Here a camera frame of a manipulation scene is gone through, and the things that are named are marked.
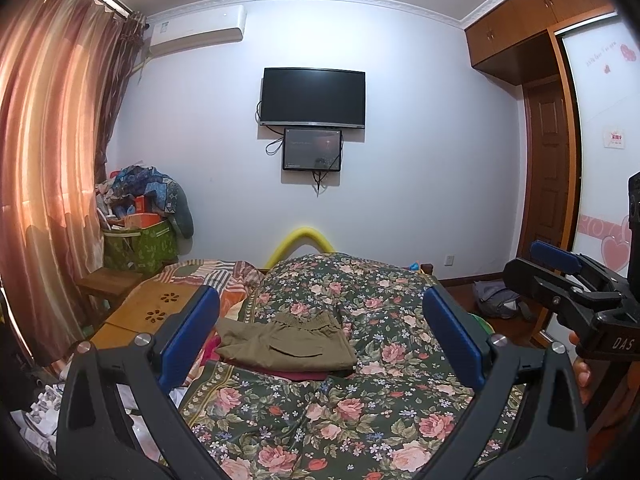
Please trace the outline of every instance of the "wooden stool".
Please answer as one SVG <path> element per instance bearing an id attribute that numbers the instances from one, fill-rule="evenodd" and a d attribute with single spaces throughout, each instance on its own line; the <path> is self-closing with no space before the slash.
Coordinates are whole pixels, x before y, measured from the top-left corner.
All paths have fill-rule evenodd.
<path id="1" fill-rule="evenodd" d="M 143 280 L 144 276 L 139 272 L 101 267 L 84 278 L 77 280 L 76 285 L 80 292 L 87 297 L 88 301 L 89 296 L 99 300 L 107 300 L 110 312 L 112 312 L 120 306 L 127 295 Z M 95 330 L 104 321 L 104 317 L 101 316 L 101 319 L 92 320 Z"/>

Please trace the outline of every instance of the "olive green shorts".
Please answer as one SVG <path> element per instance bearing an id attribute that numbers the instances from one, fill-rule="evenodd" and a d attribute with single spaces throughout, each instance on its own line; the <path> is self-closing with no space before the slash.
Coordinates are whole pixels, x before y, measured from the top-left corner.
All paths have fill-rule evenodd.
<path id="1" fill-rule="evenodd" d="M 348 370 L 356 355 L 334 316 L 323 312 L 300 321 L 287 312 L 269 323 L 222 318 L 216 323 L 220 357 L 238 364 L 283 372 Z"/>

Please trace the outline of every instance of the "elastic waistband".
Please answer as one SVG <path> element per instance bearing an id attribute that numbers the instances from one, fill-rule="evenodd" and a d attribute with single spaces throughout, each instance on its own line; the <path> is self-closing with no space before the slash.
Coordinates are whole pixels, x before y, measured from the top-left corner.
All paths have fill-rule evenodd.
<path id="1" fill-rule="evenodd" d="M 289 312 L 280 312 L 279 314 L 276 314 L 274 321 L 280 322 L 292 328 L 300 328 L 302 330 L 318 330 L 319 328 L 325 326 L 335 326 L 338 328 L 340 327 L 340 324 L 337 322 L 335 317 L 328 312 L 318 314 L 316 317 L 313 317 L 309 320 L 300 320 Z"/>

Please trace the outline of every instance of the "brown curtain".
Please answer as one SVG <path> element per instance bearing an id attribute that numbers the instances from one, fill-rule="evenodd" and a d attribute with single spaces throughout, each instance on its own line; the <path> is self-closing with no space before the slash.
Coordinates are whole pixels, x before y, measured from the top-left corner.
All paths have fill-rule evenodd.
<path id="1" fill-rule="evenodd" d="M 122 25 L 95 0 L 29 0 L 0 38 L 0 275 L 41 365 L 82 339 L 74 280 L 102 265 L 96 131 Z"/>
<path id="2" fill-rule="evenodd" d="M 113 126 L 120 111 L 124 92 L 127 89 L 129 74 L 143 44 L 142 35 L 145 30 L 145 23 L 145 17 L 139 12 L 132 12 L 129 15 L 122 26 L 122 32 L 111 59 L 98 120 L 97 142 L 95 145 L 96 184 L 100 184 L 107 179 L 105 169 L 107 144 L 113 135 Z"/>

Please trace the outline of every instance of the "laundry basket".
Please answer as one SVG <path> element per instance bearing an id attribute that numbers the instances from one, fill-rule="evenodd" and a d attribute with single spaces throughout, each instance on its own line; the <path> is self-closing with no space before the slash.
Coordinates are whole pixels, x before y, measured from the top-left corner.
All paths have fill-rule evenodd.
<path id="1" fill-rule="evenodd" d="M 102 233 L 104 266 L 108 269 L 133 270 L 150 277 L 168 262 L 177 261 L 175 232 L 166 220 L 142 229 Z"/>

